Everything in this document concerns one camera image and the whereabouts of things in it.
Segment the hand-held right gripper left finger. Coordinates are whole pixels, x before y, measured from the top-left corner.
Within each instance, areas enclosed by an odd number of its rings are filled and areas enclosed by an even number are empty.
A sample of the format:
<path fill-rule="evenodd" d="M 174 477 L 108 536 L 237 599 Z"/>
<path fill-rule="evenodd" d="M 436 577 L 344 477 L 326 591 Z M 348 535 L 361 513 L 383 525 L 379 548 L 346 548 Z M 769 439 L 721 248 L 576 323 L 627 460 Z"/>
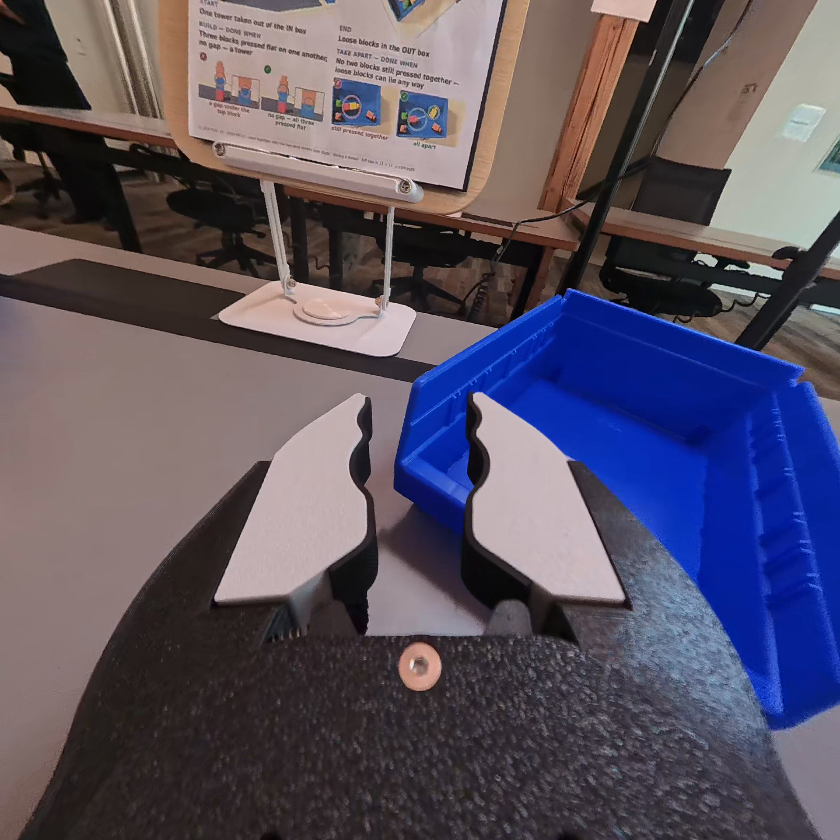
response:
<path fill-rule="evenodd" d="M 379 569 L 372 402 L 353 394 L 274 454 L 217 586 L 221 607 L 280 604 L 293 626 L 366 632 Z"/>

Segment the white wall notice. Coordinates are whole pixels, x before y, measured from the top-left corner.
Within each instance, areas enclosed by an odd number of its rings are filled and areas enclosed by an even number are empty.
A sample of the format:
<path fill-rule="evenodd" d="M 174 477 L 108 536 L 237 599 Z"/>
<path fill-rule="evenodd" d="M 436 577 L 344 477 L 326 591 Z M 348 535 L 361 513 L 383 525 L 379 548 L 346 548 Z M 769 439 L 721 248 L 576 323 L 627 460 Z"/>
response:
<path fill-rule="evenodd" d="M 826 108 L 810 103 L 800 103 L 795 106 L 782 124 L 779 137 L 797 143 L 806 143 L 816 130 Z"/>

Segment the black stand pole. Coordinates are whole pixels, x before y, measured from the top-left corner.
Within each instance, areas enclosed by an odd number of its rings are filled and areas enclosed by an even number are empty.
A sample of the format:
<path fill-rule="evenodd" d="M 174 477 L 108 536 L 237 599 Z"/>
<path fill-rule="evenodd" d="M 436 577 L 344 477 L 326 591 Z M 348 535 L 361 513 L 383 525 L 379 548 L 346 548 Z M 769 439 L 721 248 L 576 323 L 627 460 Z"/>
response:
<path fill-rule="evenodd" d="M 632 162 L 637 143 L 693 5 L 693 1 L 674 1 L 670 6 L 657 39 L 654 53 L 648 63 L 642 84 L 626 120 L 621 139 L 607 170 L 604 184 L 596 198 L 590 221 L 584 230 L 581 242 L 569 259 L 560 279 L 556 291 L 559 296 L 570 289 L 577 289 L 581 283 L 597 240 L 613 206 L 618 187 Z"/>

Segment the black stand leg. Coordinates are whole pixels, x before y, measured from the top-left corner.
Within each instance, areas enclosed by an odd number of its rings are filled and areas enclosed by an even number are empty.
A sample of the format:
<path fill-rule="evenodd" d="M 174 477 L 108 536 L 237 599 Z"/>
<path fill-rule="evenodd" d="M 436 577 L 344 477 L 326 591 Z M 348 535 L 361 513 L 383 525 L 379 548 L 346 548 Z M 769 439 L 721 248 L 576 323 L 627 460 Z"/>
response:
<path fill-rule="evenodd" d="M 805 251 L 798 251 L 785 268 L 780 286 L 740 333 L 735 344 L 763 351 L 795 310 L 802 293 L 822 274 L 839 244 L 839 213 Z"/>

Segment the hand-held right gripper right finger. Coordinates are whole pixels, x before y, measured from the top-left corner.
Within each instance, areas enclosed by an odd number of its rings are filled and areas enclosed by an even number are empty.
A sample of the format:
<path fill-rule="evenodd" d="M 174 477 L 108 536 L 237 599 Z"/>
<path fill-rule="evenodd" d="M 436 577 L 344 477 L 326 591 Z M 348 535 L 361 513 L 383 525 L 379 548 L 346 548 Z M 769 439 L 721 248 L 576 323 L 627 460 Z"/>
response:
<path fill-rule="evenodd" d="M 487 607 L 517 601 L 532 623 L 564 605 L 628 607 L 573 471 L 543 432 L 488 394 L 467 400 L 461 578 Z"/>

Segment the printed instruction sheet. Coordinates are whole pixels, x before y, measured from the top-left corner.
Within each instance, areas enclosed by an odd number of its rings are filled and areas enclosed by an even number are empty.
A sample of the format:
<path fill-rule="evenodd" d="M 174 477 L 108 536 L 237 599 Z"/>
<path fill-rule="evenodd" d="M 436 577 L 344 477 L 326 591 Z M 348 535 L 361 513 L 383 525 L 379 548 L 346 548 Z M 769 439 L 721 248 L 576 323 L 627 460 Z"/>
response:
<path fill-rule="evenodd" d="M 190 2 L 190 134 L 463 192 L 506 6 Z"/>

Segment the wooden pillar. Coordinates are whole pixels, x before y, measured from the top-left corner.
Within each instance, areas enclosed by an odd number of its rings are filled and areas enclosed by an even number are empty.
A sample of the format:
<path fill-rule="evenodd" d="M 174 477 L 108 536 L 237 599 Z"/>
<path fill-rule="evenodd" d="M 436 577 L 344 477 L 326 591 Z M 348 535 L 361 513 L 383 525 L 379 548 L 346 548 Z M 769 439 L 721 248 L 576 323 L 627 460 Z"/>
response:
<path fill-rule="evenodd" d="M 542 210 L 558 213 L 576 198 L 638 26 L 631 18 L 598 15 L 544 183 Z"/>

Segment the black office chair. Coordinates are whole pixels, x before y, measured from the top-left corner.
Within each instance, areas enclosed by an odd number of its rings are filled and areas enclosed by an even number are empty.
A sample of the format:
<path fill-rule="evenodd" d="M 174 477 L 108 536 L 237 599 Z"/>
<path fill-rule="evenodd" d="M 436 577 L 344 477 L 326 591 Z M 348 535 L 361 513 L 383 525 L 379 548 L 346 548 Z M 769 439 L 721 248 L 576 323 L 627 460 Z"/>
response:
<path fill-rule="evenodd" d="M 257 230 L 259 225 L 268 224 L 263 198 L 241 195 L 225 188 L 189 185 L 170 192 L 166 203 L 175 214 L 192 220 L 195 228 L 214 228 L 220 233 L 221 247 L 196 254 L 198 266 L 215 270 L 236 264 L 241 271 L 258 278 L 259 266 L 277 264 L 273 255 L 245 242 L 246 235 L 266 237 Z"/>
<path fill-rule="evenodd" d="M 392 263 L 408 264 L 412 273 L 409 276 L 391 276 L 390 300 L 407 294 L 414 306 L 428 312 L 429 298 L 435 297 L 457 304 L 458 315 L 462 316 L 466 311 L 465 303 L 427 280 L 425 271 L 428 268 L 453 269 L 465 262 L 468 255 L 460 246 L 451 249 L 444 245 L 450 238 L 467 241 L 471 236 L 471 232 L 459 232 L 450 227 L 394 224 Z"/>
<path fill-rule="evenodd" d="M 731 175 L 713 169 L 655 157 L 649 163 L 632 209 L 675 221 L 709 225 Z M 721 299 L 693 269 L 696 251 L 613 236 L 599 272 L 603 287 L 622 297 L 627 307 L 682 322 L 721 314 Z"/>

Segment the blue plastic bin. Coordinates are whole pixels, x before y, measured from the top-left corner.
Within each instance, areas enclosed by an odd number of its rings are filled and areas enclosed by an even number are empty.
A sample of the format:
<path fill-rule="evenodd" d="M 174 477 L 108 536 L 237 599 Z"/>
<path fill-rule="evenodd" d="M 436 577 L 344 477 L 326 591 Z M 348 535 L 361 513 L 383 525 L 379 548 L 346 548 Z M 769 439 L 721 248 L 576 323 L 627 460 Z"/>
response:
<path fill-rule="evenodd" d="M 772 729 L 839 698 L 838 443 L 802 369 L 570 291 L 413 384 L 394 488 L 463 530 L 467 396 L 582 462 L 680 563 Z"/>

